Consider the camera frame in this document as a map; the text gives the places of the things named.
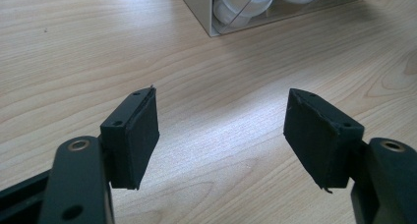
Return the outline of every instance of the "wooden table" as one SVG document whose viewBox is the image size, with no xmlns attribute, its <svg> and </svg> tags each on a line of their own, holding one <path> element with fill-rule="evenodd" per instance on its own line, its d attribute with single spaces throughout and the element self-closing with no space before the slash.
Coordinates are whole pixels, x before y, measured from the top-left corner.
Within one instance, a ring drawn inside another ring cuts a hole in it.
<svg viewBox="0 0 417 224">
<path fill-rule="evenodd" d="M 209 38 L 182 0 L 0 0 L 0 189 L 154 84 L 161 137 L 117 223 L 354 223 L 282 134 L 312 91 L 417 148 L 416 0 L 365 0 Z"/>
</svg>

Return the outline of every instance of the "black clamp jaw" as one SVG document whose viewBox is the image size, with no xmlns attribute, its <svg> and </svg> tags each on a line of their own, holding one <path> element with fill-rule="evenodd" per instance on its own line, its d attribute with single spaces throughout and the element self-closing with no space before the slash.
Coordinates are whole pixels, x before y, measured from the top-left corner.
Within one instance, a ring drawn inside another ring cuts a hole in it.
<svg viewBox="0 0 417 224">
<path fill-rule="evenodd" d="M 365 128 L 319 96 L 290 89 L 284 135 L 320 188 L 346 188 L 357 223 L 417 223 L 417 153 Z"/>
<path fill-rule="evenodd" d="M 112 188 L 138 189 L 159 139 L 156 89 L 130 94 L 101 135 L 61 144 L 50 171 L 0 193 L 0 223 L 114 223 Z"/>
</svg>

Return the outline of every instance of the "wood grain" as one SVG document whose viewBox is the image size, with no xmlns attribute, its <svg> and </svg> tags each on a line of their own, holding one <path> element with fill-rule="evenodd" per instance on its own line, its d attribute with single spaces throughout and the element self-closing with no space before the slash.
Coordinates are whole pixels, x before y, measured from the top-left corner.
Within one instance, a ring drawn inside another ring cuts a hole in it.
<svg viewBox="0 0 417 224">
<path fill-rule="evenodd" d="M 287 92 L 313 91 L 365 140 L 417 148 L 416 0 L 364 0 L 209 38 L 182 0 L 0 0 L 0 189 L 98 136 L 154 84 L 161 138 L 117 223 L 354 223 L 282 135 Z"/>
</svg>

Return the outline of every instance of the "mounting hole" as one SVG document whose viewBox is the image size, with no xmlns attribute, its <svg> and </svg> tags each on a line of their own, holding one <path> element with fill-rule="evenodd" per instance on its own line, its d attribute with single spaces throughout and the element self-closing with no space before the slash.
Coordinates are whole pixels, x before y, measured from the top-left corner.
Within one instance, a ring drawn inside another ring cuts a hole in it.
<svg viewBox="0 0 417 224">
<path fill-rule="evenodd" d="M 389 149 L 389 150 L 394 151 L 394 152 L 403 152 L 403 151 L 405 151 L 404 146 L 402 146 L 401 144 L 399 144 L 397 142 L 394 142 L 394 141 L 383 141 L 381 143 L 381 145 L 384 148 Z"/>
<path fill-rule="evenodd" d="M 87 146 L 89 146 L 89 140 L 76 140 L 68 145 L 68 149 L 78 151 L 87 148 Z"/>
<path fill-rule="evenodd" d="M 62 219 L 65 221 L 73 220 L 83 213 L 83 207 L 81 205 L 71 206 L 62 213 Z"/>
<path fill-rule="evenodd" d="M 113 125 L 113 126 L 117 127 L 117 126 L 120 126 L 120 125 L 122 125 L 122 124 L 123 124 L 123 122 L 122 122 L 122 121 L 115 121 L 115 122 L 113 122 L 111 125 Z"/>
</svg>

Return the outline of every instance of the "clear plastic box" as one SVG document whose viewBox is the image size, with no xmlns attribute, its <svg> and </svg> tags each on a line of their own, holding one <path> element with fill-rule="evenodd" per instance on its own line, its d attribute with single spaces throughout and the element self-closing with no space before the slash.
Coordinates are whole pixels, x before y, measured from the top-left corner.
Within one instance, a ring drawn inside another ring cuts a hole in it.
<svg viewBox="0 0 417 224">
<path fill-rule="evenodd" d="M 210 36 L 358 0 L 184 0 Z"/>
</svg>

